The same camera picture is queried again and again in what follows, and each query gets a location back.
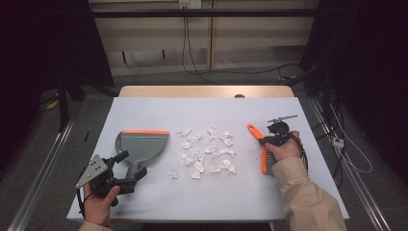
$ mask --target hand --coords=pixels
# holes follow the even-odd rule
[[[299,132],[293,131],[292,134],[297,137],[301,143]],[[267,142],[265,143],[265,147],[275,155],[277,162],[290,157],[302,157],[299,146],[292,138],[288,139],[282,146],[274,146]]]
[[[110,222],[111,204],[119,192],[120,187],[114,186],[105,198],[101,198],[96,194],[91,194],[92,190],[90,189],[90,185],[86,184],[84,186],[84,198],[87,198],[88,195],[89,197],[84,202],[85,221],[108,227]]]

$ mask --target table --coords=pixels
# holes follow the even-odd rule
[[[236,94],[247,98],[232,98]],[[148,97],[126,97],[142,95]],[[170,138],[163,152],[147,164],[148,174],[138,183],[135,193],[119,197],[111,218],[139,222],[255,222],[284,218],[277,183],[261,173],[261,147],[246,130],[246,124],[250,121],[266,134],[268,118],[290,114],[299,115],[288,123],[302,134],[311,179],[339,200],[344,218],[348,218],[298,100],[288,87],[266,86],[123,88],[120,97],[114,100],[94,153],[105,158],[113,156],[115,136],[130,127],[165,129],[170,132]],[[209,127],[217,129],[217,133],[230,129],[238,155],[222,159],[227,158],[236,165],[237,174],[207,173],[220,160],[200,153],[206,158],[206,173],[201,180],[191,179],[191,170],[180,165],[183,138],[177,130],[184,125],[192,126],[194,133],[205,133]],[[185,153],[194,158],[191,151]],[[121,164],[115,167],[116,177],[127,170]],[[167,176],[169,171],[177,172],[179,178]],[[68,218],[81,218],[76,200]]]

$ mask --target person's left hand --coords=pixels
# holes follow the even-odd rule
[[[110,222],[111,204],[119,192],[120,187],[114,186],[105,198],[101,198],[96,194],[91,194],[92,190],[90,189],[90,185],[86,184],[84,186],[84,198],[87,198],[88,195],[89,197],[84,202],[85,221],[108,227]]]

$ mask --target white cable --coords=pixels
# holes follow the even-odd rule
[[[359,168],[356,167],[354,164],[352,164],[352,163],[342,154],[342,151],[340,150],[340,148],[337,148],[337,150],[339,151],[339,155],[341,155],[341,156],[343,157],[344,161],[345,161],[346,163],[348,163],[350,166],[352,166],[354,169],[356,169],[356,170],[358,170],[358,171],[360,171],[360,172],[362,172],[362,173],[370,173],[370,172],[372,172],[372,164],[371,164],[369,158],[367,158],[367,156],[364,154],[364,152],[363,152],[363,151],[348,137],[348,135],[345,133],[345,131],[344,131],[343,127],[342,127],[342,124],[339,122],[339,119],[337,118],[336,112],[335,112],[335,110],[333,109],[333,106],[332,106],[331,104],[330,104],[330,108],[331,108],[331,110],[333,111],[334,117],[336,118],[336,120],[337,120],[337,122],[338,122],[338,124],[339,124],[339,127],[340,127],[340,129],[342,130],[344,136],[355,146],[355,148],[357,148],[357,150],[358,150],[358,151],[363,155],[363,157],[367,160],[367,162],[368,162],[369,165],[370,165],[370,170],[365,171],[365,170],[359,169]]]

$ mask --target white tabletop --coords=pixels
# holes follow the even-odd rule
[[[292,130],[300,132],[308,155],[310,178],[338,199],[344,218],[348,218],[343,201],[331,178],[327,164],[308,125],[297,98],[134,98],[114,100],[94,154],[109,158],[115,155],[115,138],[124,129],[167,130],[169,139],[163,152],[145,163],[148,173],[136,191],[120,195],[111,218],[140,222],[194,221],[271,221],[283,219],[280,192],[271,176],[260,169],[261,146],[246,125],[255,125],[268,134],[268,120],[298,115],[287,120]],[[179,133],[191,128],[203,139],[185,150]],[[204,153],[209,129],[216,134],[229,131],[230,146],[237,155],[213,157]],[[223,142],[218,150],[226,149]],[[192,179],[193,167],[183,166],[183,154],[196,161],[204,157],[205,171],[200,180]],[[223,160],[236,167],[236,174],[211,174]],[[115,165],[115,177],[125,176],[127,166]],[[175,172],[177,179],[167,174]],[[76,198],[67,218],[81,219]]]

